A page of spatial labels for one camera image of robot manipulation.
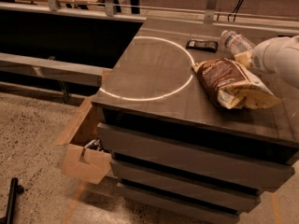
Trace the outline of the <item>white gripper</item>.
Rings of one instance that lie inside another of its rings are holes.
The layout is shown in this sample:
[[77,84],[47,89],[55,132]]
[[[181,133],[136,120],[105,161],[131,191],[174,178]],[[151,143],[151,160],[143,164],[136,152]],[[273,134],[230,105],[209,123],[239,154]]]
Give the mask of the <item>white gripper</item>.
[[255,70],[267,74],[274,73],[274,63],[277,54],[288,40],[289,38],[287,36],[265,40],[258,44],[253,51],[247,50],[236,54],[235,60],[247,68],[253,67]]

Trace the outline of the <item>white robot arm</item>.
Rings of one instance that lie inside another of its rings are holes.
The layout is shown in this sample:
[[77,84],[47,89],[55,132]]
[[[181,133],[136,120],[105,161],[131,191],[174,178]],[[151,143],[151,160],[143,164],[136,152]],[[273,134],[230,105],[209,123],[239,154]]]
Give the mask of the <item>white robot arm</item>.
[[284,82],[299,89],[299,35],[265,40],[254,49],[236,54],[235,60],[247,68],[277,74]]

